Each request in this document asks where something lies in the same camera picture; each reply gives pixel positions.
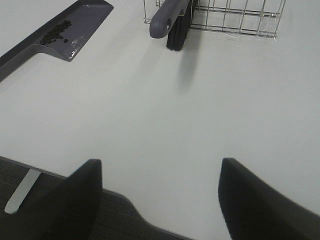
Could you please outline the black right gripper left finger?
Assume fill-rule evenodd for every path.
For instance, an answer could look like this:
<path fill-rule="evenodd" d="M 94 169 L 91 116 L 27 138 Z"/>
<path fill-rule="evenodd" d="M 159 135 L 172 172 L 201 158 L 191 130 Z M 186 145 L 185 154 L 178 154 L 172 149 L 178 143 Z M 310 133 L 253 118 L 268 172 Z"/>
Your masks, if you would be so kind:
<path fill-rule="evenodd" d="M 102 162 L 90 159 L 34 203 L 0 220 L 2 240 L 87 240 L 102 198 Z"/>

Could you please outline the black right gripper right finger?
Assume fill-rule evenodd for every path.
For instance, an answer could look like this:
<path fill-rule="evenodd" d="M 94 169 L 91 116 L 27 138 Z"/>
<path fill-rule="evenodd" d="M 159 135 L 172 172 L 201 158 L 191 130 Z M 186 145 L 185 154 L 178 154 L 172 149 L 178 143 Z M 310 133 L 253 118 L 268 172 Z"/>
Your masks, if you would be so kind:
<path fill-rule="evenodd" d="M 224 158 L 218 200 L 233 240 L 318 240 L 320 217 L 290 200 L 234 158 Z"/>

